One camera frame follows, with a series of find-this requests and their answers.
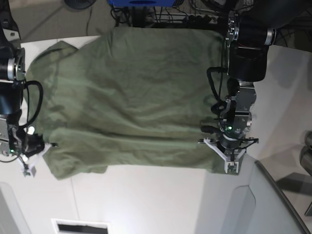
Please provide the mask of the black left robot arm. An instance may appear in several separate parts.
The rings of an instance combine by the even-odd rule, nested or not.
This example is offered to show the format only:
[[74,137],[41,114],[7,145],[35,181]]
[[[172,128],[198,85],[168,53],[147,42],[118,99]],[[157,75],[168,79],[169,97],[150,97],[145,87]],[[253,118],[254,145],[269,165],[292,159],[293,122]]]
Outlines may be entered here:
[[216,104],[211,111],[218,127],[202,126],[204,133],[215,134],[202,143],[216,152],[227,166],[235,166],[257,138],[247,138],[252,123],[251,106],[255,103],[254,83],[267,71],[269,47],[277,30],[310,8],[310,0],[257,0],[247,11],[230,11],[227,34],[222,45],[228,52],[227,67],[210,67],[207,78]]

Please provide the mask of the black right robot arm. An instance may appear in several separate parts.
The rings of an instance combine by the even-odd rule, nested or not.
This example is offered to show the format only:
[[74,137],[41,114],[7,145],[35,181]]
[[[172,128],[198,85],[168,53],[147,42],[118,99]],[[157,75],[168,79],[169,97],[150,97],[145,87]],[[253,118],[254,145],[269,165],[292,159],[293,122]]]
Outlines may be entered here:
[[[38,81],[25,78],[25,49],[20,45],[20,31],[14,21],[10,3],[0,2],[0,153],[20,160],[24,170],[29,170],[26,160],[45,148],[42,135],[29,134],[30,125],[39,115],[43,103],[43,87]],[[39,101],[32,117],[19,123],[22,115],[23,95],[29,87],[39,90]]]

